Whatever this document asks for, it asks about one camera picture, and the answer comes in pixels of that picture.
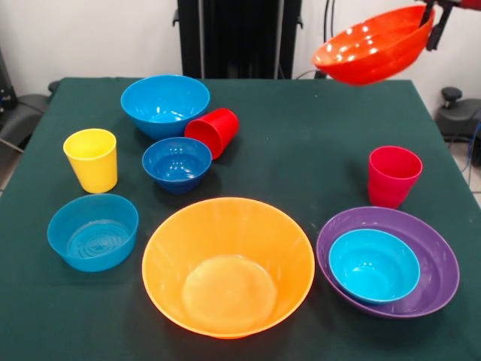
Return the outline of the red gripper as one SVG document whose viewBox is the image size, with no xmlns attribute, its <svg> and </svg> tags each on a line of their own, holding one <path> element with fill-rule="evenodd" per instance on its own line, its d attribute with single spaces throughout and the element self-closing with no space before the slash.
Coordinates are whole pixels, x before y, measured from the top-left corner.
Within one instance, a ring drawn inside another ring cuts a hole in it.
<svg viewBox="0 0 481 361">
<path fill-rule="evenodd" d="M 461 8 L 461 9 L 481 9 L 481 0 L 420 0 L 425 3 L 425 9 L 422 14 L 419 25 L 424 26 L 430 19 L 432 8 L 434 4 L 439 5 L 443 9 L 441 18 L 436 24 L 429 36 L 428 42 L 426 44 L 426 50 L 432 51 L 436 50 L 440 42 L 440 38 L 443 34 L 449 15 L 451 14 L 451 7 Z"/>
</svg>

